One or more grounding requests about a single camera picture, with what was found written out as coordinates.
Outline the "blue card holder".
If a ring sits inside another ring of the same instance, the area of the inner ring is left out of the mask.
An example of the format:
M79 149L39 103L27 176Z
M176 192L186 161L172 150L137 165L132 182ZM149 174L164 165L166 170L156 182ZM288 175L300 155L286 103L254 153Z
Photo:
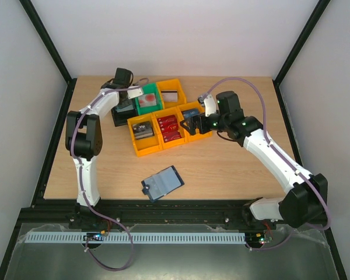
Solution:
M155 202L184 185L184 181L172 165L141 181L142 192Z

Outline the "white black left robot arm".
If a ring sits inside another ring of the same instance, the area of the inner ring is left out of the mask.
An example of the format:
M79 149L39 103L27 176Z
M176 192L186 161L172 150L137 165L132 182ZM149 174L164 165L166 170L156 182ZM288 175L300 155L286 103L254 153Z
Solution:
M97 157L103 146L101 119L120 101L128 99L126 89L132 86L134 74L117 68L97 96L83 109L66 115L65 147L75 164L78 182L77 203L96 206L100 201L97 186Z

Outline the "blue VIP card stack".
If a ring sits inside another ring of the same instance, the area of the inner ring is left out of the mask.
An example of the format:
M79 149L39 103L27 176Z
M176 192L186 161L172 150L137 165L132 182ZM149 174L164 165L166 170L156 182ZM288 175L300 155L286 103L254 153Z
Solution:
M181 113L182 113L184 119L188 119L190 117L198 115L200 113L200 111L197 108L192 108L192 109L184 110Z

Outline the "yellow bin with blue cards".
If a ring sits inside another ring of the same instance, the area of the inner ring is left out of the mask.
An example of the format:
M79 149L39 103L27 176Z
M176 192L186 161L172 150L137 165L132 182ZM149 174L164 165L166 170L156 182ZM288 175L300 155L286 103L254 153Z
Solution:
M194 116L198 116L204 112L204 108L197 101L181 104L177 106L177 109L181 113L182 120L186 120L185 123L187 126L189 126L188 123ZM186 130L184 130L184 133L185 137L187 138L187 142L194 142L212 136L212 132L201 134L198 128L195 129L195 135L190 135Z

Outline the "yellow bin with red cards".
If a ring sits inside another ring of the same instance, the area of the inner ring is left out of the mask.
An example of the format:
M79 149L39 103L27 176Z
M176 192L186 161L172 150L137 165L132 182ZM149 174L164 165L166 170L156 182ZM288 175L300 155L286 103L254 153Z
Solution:
M172 107L155 111L153 117L163 149L170 149L188 142L185 129L180 125L180 121L183 120L183 117L179 109Z

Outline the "red VIP card stack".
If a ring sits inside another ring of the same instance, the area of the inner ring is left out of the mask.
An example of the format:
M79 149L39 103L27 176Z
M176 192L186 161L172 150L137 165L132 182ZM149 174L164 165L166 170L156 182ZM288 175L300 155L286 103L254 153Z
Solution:
M162 134L164 143L168 143L182 138L178 129L178 121L174 114L157 118L157 123L159 125L159 129Z

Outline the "white striped card stack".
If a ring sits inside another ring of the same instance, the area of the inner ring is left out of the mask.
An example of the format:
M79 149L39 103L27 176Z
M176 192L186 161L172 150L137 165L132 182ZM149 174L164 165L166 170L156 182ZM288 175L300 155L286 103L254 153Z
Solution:
M162 99L167 103L177 103L179 100L179 94L176 90L164 90L161 91Z

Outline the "dark VIP card stack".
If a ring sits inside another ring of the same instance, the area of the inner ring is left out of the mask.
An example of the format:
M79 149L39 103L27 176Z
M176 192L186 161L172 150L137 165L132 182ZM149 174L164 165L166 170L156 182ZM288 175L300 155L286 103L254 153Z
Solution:
M149 138L154 136L153 127L150 121L144 121L132 125L135 140Z

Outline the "yellow bin with dark cards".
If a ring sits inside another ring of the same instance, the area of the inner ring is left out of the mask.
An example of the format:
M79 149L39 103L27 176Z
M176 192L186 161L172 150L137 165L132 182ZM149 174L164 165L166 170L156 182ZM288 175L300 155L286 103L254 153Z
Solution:
M163 149L161 143L162 135L157 128L157 122L152 113L129 118L127 124L137 157L156 153ZM146 124L151 130L146 134L146 137L136 136L135 128L143 127L144 124Z

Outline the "black bin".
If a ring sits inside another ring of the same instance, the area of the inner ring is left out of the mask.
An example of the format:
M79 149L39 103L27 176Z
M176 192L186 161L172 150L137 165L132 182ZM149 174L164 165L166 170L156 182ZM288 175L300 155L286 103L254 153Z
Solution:
M134 109L131 111L119 113L118 112L118 105L111 109L111 115L112 115L115 127L127 125L127 120L129 118L138 116L138 112L137 112L137 108L136 108L137 106L136 106L135 100L134 99L131 99L131 100L134 103Z

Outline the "yellow rear bin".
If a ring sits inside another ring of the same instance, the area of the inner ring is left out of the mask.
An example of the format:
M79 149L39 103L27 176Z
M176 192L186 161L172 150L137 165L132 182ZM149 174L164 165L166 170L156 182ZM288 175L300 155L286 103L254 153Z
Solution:
M179 79L156 82L165 109L186 104L187 98Z

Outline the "black left rear frame post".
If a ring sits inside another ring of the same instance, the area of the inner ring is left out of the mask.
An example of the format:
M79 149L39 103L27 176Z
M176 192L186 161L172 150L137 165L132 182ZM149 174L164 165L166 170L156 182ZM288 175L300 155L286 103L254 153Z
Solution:
M41 41L43 42L45 48L47 49L50 57L54 61L59 73L63 77L67 85L74 83L75 80L72 78L71 74L67 70L65 63L63 62L51 36L49 35L41 17L39 16L36 8L34 7L32 1L30 0L19 0L22 8L26 12L27 17L31 21L33 27L35 28L37 34L39 35Z

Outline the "black frame post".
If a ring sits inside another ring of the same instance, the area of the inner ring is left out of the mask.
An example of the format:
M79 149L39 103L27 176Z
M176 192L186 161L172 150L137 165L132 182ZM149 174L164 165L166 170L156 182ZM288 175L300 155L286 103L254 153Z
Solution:
M75 80L72 78L71 74L67 70L65 63L63 62L51 36L49 35L41 17L39 16L36 8L34 7L32 1L30 0L19 0L22 8L26 12L27 17L31 21L33 27L35 28L37 34L39 35L41 41L43 42L45 48L47 49L50 57L54 61L59 73L63 77L67 85L74 83Z
M302 48L304 47L307 39L310 37L312 31L316 27L317 23L321 19L323 13L327 9L327 6L329 5L331 1L330 0L319 0L312 13L310 14L309 18L307 19L302 31L300 32L298 38L296 39L293 47L291 48L287 58L285 59L283 65L281 66L276 78L274 79L274 87L278 88L280 87L281 83L284 81L285 76L291 69L293 63L297 59L299 53L301 52Z

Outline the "black front frame rail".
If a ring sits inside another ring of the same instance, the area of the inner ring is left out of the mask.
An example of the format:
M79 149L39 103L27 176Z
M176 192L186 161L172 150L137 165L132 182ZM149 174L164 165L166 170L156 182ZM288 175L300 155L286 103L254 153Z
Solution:
M124 226L190 225L203 224L213 228L252 232L275 229L270 220L248 220L246 200L101 200L97 212L113 218ZM39 199L20 210L17 225L21 223L61 223L73 229L100 230L109 228L105 218L100 218L88 208L79 207L70 199Z

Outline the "black right rear frame post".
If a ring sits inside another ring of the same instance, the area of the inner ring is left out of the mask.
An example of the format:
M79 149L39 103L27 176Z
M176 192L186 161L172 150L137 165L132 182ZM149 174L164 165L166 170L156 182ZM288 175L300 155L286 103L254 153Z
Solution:
M299 53L301 52L302 48L304 47L307 39L310 37L312 31L316 27L317 23L321 19L323 13L327 9L327 6L329 5L331 1L330 0L319 0L312 13L310 14L309 18L307 19L302 31L300 32L298 38L296 39L293 47L291 48L287 58L285 59L283 65L281 66L276 78L274 79L274 87L278 88L280 87L281 83L284 81L285 76L291 69L293 63L297 59Z

